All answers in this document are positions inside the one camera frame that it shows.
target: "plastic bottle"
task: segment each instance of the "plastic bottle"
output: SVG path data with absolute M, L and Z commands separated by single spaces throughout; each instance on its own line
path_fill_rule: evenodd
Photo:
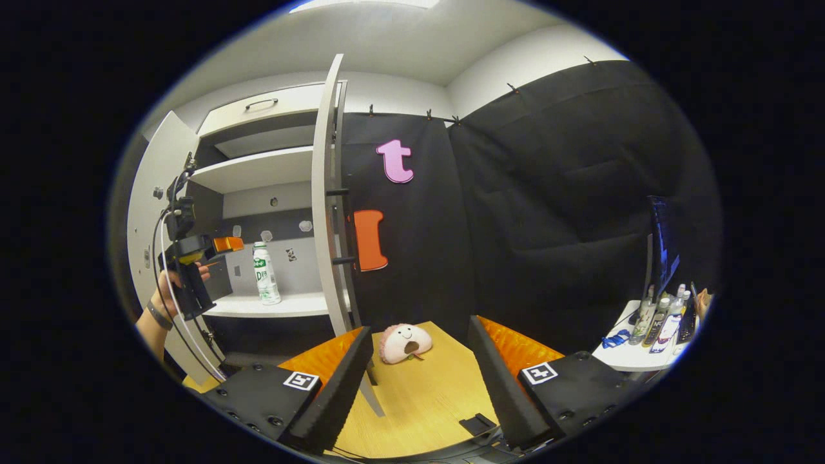
M 266 242 L 255 242 L 252 249 L 252 261 L 255 265 L 255 278 L 261 303 L 277 305 L 281 302 L 281 294 L 278 293 L 278 284 L 275 282 L 275 272 L 272 269 L 269 252 L 266 251 Z
M 671 299 L 664 297 L 659 301 L 659 306 L 656 308 L 656 313 L 653 314 L 653 322 L 650 325 L 648 336 L 644 338 L 642 346 L 647 348 L 656 341 L 659 336 L 659 331 L 662 330 L 662 325 L 665 323 L 667 313 L 670 312 Z
M 642 340 L 644 340 L 650 330 L 650 324 L 653 322 L 653 314 L 655 312 L 656 305 L 653 303 L 653 286 L 650 286 L 650 288 L 648 288 L 648 299 L 642 301 L 639 307 L 639 320 L 636 321 L 633 333 L 630 335 L 630 340 L 627 341 L 628 344 L 638 345 L 642 343 Z
M 685 308 L 685 299 L 690 297 L 691 293 L 689 291 L 685 291 L 682 293 L 682 298 L 677 298 L 676 301 L 673 302 L 670 313 L 667 315 L 667 319 L 665 319 L 665 323 L 662 325 L 662 330 L 659 332 L 656 339 L 656 343 L 654 343 L 653 347 L 650 348 L 650 353 L 661 353 L 667 347 L 667 343 L 670 342 L 670 339 L 679 329 L 679 324 L 681 323 L 681 312 Z

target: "drawer handle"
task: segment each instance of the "drawer handle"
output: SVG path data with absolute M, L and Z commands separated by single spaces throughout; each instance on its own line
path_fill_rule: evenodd
M 277 98 L 267 98 L 266 100 L 261 100 L 259 102 L 249 103 L 247 105 L 247 109 L 249 109 L 249 107 L 251 107 L 252 105 L 257 105 L 258 103 L 263 103 L 263 102 L 272 102 L 272 105 L 274 106 L 276 103 L 278 103 L 278 99 Z

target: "ceiling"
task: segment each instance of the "ceiling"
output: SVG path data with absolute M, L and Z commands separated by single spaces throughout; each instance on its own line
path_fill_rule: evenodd
M 562 23 L 517 0 L 440 0 L 428 10 L 362 2 L 268 17 L 194 69 L 147 121 L 234 83 L 327 71 L 336 53 L 344 54 L 341 71 L 446 86 L 508 41 Z

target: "white table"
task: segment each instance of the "white table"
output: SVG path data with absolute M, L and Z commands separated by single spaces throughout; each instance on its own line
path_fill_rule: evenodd
M 619 333 L 622 329 L 627 329 L 628 332 L 633 333 L 633 325 L 628 323 L 629 315 L 639 308 L 641 301 L 628 301 L 625 310 L 616 319 L 616 325 L 606 337 L 612 337 Z M 699 320 L 696 320 L 696 330 L 699 330 Z M 593 356 L 601 360 L 603 363 L 613 367 L 616 371 L 622 372 L 652 372 L 668 369 L 680 356 L 685 352 L 685 347 L 690 342 L 676 345 L 676 335 L 671 338 L 670 343 L 665 347 L 661 353 L 651 354 L 651 347 L 643 347 L 641 343 L 638 345 L 631 345 L 627 342 L 613 348 L 603 348 L 601 342 L 593 351 Z

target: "drawer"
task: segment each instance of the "drawer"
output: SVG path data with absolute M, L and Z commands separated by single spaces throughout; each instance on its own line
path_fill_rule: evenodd
M 322 92 L 323 83 L 318 83 L 283 88 L 229 103 L 206 115 L 198 135 L 203 138 L 222 130 L 278 116 L 317 113 Z

